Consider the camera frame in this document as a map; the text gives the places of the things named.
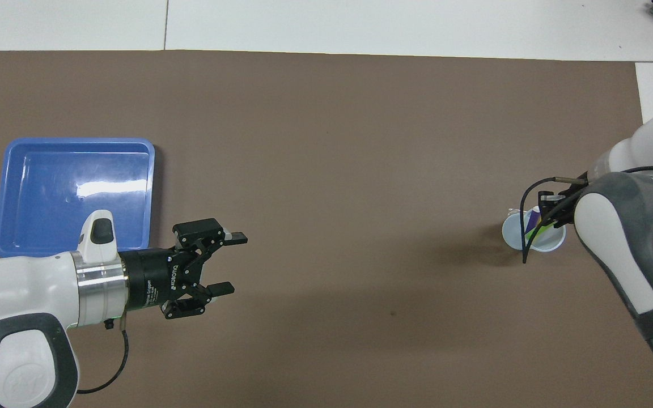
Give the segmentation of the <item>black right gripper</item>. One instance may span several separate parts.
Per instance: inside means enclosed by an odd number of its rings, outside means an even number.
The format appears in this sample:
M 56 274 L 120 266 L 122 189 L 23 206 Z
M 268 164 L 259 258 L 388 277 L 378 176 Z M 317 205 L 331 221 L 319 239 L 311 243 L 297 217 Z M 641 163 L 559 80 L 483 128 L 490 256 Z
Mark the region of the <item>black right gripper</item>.
M 573 224 L 575 207 L 583 189 L 585 189 L 585 184 L 572 184 L 570 188 L 565 189 L 559 194 L 555 194 L 554 192 L 539 192 L 537 194 L 537 207 L 539 212 L 541 215 L 546 215 L 552 210 L 554 211 L 553 227 Z

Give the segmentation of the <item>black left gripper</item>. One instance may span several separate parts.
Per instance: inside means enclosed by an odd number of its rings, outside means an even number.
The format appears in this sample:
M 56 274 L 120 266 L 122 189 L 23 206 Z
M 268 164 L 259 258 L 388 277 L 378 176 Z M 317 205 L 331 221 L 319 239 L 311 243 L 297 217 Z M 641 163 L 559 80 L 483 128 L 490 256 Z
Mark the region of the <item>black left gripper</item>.
M 128 279 L 125 312 L 161 307 L 166 320 L 205 313 L 213 299 L 234 293 L 231 282 L 190 286 L 180 282 L 185 272 L 200 272 L 213 253 L 222 247 L 247 243 L 242 232 L 230 232 L 216 219 L 191 220 L 173 226 L 175 248 L 150 248 L 119 253 Z

